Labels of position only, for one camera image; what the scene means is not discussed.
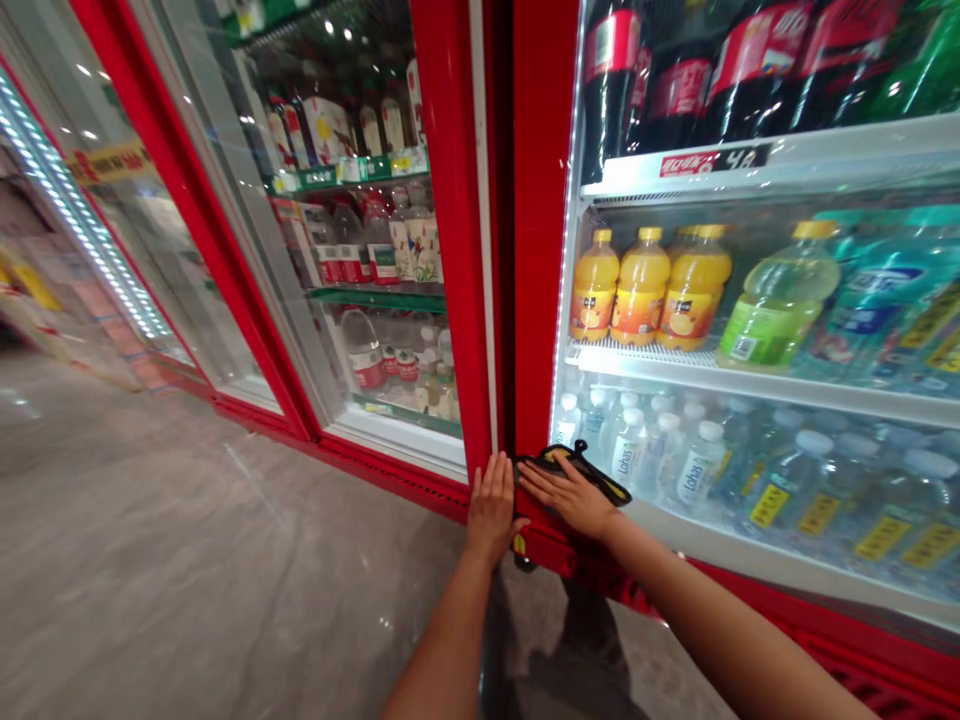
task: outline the hand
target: hand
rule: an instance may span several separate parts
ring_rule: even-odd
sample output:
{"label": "hand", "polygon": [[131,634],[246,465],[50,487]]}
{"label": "hand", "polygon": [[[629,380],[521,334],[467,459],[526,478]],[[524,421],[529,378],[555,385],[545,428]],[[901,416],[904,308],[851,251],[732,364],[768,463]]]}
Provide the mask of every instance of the hand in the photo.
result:
{"label": "hand", "polygon": [[547,507],[560,513],[577,532],[602,541],[603,532],[619,511],[600,489],[590,482],[562,454],[554,453],[566,477],[520,463],[520,485]]}
{"label": "hand", "polygon": [[481,478],[477,468],[473,478],[463,556],[479,560],[493,572],[510,541],[529,524],[526,518],[513,521],[513,463],[506,453],[491,455],[487,472]]}

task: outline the beverage cooler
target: beverage cooler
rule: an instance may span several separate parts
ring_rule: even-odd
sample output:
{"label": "beverage cooler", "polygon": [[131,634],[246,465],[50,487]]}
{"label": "beverage cooler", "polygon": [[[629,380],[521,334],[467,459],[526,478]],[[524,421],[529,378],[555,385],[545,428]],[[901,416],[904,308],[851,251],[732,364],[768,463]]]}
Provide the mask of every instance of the beverage cooler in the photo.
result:
{"label": "beverage cooler", "polygon": [[227,305],[281,358],[303,449],[464,517],[495,422],[468,8],[73,6],[158,166],[198,181],[243,286]]}
{"label": "beverage cooler", "polygon": [[[582,451],[881,716],[955,717],[960,5],[513,21],[517,451]],[[655,612],[518,512],[531,560]]]}

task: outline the led light strip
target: led light strip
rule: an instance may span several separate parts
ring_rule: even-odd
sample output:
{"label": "led light strip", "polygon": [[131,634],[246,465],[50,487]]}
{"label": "led light strip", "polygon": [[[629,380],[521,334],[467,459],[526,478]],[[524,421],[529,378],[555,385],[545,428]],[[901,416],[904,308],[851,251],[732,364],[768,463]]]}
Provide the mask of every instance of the led light strip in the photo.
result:
{"label": "led light strip", "polygon": [[80,241],[84,251],[131,319],[147,339],[173,339],[173,332],[157,311],[149,293],[131,272],[126,259],[117,250],[113,236],[92,212],[63,158],[50,144],[36,121],[21,102],[6,72],[0,68],[0,125],[60,217]]}

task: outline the gray floor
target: gray floor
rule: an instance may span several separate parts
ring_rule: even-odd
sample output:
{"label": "gray floor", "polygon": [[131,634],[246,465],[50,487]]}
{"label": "gray floor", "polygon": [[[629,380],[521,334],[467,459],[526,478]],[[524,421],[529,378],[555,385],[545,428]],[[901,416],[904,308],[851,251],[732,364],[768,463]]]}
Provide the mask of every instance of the gray floor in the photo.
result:
{"label": "gray floor", "polygon": [[[0,716],[373,718],[463,529],[249,434],[0,353]],[[659,622],[508,557],[496,718],[729,718]]]}

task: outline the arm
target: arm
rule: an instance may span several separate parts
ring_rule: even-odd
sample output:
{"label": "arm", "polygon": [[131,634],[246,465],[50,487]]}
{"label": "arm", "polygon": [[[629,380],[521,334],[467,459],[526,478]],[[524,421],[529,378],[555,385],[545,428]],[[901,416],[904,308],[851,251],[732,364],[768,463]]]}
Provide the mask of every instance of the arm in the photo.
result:
{"label": "arm", "polygon": [[557,459],[566,478],[521,463],[520,484],[610,551],[738,717],[876,718],[762,615],[614,508],[566,458]]}
{"label": "arm", "polygon": [[483,478],[480,468],[474,477],[463,555],[387,700],[385,720],[477,716],[490,579],[510,540],[529,522],[513,522],[513,463],[503,453],[491,456]]}

